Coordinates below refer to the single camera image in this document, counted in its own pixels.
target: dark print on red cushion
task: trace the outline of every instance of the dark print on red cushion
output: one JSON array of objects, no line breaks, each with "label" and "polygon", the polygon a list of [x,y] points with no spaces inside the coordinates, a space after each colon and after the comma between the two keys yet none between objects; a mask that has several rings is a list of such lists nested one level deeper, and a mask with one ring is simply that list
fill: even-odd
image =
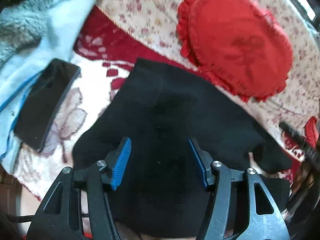
[{"label": "dark print on red cushion", "polygon": [[213,84],[245,102],[285,88],[292,49],[270,12],[250,0],[184,0],[178,13],[181,53]]}]

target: black garment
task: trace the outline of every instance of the black garment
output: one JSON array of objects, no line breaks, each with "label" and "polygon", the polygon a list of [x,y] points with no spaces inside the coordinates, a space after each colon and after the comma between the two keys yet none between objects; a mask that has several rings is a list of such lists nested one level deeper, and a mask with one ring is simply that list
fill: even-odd
[{"label": "black garment", "polygon": [[[109,194],[113,217],[157,237],[196,236],[204,217],[209,195],[198,180],[188,137],[232,169],[248,168],[248,152],[255,149],[263,155],[258,164],[267,172],[291,166],[271,136],[213,85],[185,70],[143,59],[76,143],[74,168],[104,159],[123,136],[131,138],[132,152],[122,184]],[[277,188],[276,201],[288,197],[289,187]]]}]

